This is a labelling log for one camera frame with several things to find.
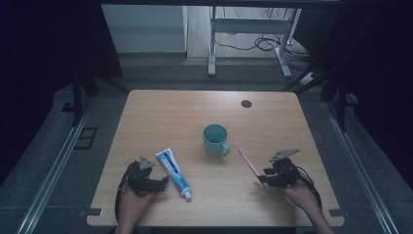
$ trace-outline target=toothbrush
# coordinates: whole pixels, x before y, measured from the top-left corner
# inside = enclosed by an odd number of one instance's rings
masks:
[[[241,156],[244,157],[244,159],[245,159],[246,162],[248,163],[248,166],[249,166],[249,167],[251,168],[251,170],[254,172],[255,176],[257,176],[257,178],[258,178],[259,176],[261,176],[261,174],[258,173],[258,170],[256,170],[256,168],[254,167],[254,165],[248,160],[248,158],[246,158],[244,149],[243,149],[243,148],[239,148],[239,149],[238,149],[238,152],[241,154]],[[262,184],[262,186],[264,186],[264,188],[265,188],[267,191],[270,191],[270,187],[268,186],[268,184],[262,183],[261,181],[260,181],[260,183]]]
[[[260,176],[260,173],[258,173],[258,171],[256,170],[256,168],[254,167],[254,165],[248,160],[248,158],[246,158],[245,156],[245,151],[243,148],[239,148],[238,152],[241,154],[241,156],[244,157],[244,159],[246,160],[246,162],[248,163],[249,167],[252,169],[252,171],[255,173],[255,176]]]

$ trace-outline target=toothpaste tube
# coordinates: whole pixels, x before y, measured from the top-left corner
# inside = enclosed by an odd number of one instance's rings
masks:
[[[156,157],[159,159],[162,165],[164,165],[164,168],[167,170],[170,178],[176,185],[179,194],[181,196],[185,196],[186,199],[191,199],[191,187],[189,186],[189,183],[186,181],[185,176],[176,163],[172,150],[168,148],[160,153],[157,153]]]

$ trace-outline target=mug handle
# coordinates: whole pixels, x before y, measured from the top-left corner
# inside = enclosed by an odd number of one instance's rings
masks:
[[[222,143],[221,145],[223,147],[223,150],[220,153],[220,155],[221,155],[221,157],[224,157],[224,156],[226,156],[227,154],[229,154],[231,152],[231,147],[227,142]]]

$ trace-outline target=toothpaste cap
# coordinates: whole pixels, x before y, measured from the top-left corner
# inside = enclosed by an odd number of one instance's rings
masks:
[[[191,197],[192,197],[191,192],[188,191],[188,192],[185,193],[185,198],[186,199],[191,199]]]

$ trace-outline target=metal rail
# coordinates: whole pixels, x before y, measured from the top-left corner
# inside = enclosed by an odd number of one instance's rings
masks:
[[[374,213],[377,216],[377,219],[382,225],[383,230],[387,234],[398,233],[397,228],[394,225],[392,216],[389,210],[387,209],[386,204],[383,202],[383,198],[380,196],[379,192],[374,187],[374,184],[371,181],[370,176],[368,175],[365,167],[362,165],[362,162],[359,159],[357,152],[353,147],[351,140],[349,139],[349,136],[345,132],[343,132],[340,126],[338,125],[335,118],[335,112],[332,109],[331,104],[324,102],[323,105],[328,112],[329,119],[331,121],[332,126],[334,127],[337,136],[340,138],[341,143],[345,147],[346,154],[350,160],[350,164],[355,170],[358,181],[360,182],[361,187],[363,188],[364,193],[368,201],[370,202],[370,205]]]
[[[69,158],[70,153],[72,152],[72,149],[76,143],[76,140],[79,137],[79,134],[81,133],[86,120],[88,119],[93,102],[94,97],[89,97],[85,101],[84,114],[82,118],[76,126],[72,127],[72,130],[70,131],[66,142],[60,149],[60,152],[58,153],[58,156],[54,164],[52,165],[49,174],[47,175],[39,191],[34,197],[16,233],[33,233],[34,228],[36,227],[37,222],[39,221],[40,216],[43,213],[43,210],[45,210],[46,205],[49,202],[49,199],[55,189],[56,183],[60,178],[61,172],[63,171],[67,159]]]

